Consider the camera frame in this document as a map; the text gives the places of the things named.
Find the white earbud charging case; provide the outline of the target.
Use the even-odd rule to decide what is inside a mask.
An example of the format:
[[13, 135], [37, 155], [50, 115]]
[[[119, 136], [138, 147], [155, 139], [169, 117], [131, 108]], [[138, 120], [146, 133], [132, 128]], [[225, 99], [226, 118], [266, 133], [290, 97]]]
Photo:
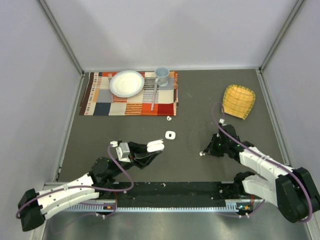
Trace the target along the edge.
[[174, 131], [168, 130], [165, 132], [165, 138], [167, 140], [174, 140], [176, 138], [176, 133]]

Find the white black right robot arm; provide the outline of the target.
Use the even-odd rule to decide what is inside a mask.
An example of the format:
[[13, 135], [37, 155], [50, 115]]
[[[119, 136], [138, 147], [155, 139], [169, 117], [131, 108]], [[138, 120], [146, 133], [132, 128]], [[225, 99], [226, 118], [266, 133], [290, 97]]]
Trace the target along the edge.
[[233, 192], [239, 198], [255, 195], [273, 204], [291, 223], [309, 220], [320, 209], [320, 194], [310, 172], [283, 165], [263, 154], [248, 141], [241, 141], [231, 124], [218, 124], [209, 145], [200, 156], [235, 160], [250, 171], [234, 177]]

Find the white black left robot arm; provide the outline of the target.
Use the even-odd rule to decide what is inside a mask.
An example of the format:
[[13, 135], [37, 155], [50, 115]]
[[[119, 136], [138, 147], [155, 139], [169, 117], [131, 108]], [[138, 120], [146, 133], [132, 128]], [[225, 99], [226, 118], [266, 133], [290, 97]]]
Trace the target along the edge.
[[147, 144], [112, 141], [107, 148], [108, 156], [97, 158], [83, 176], [49, 190], [27, 190], [17, 204], [15, 215], [22, 231], [32, 231], [74, 205], [131, 190], [134, 181], [127, 171], [132, 167], [146, 168], [164, 148], [161, 139]]

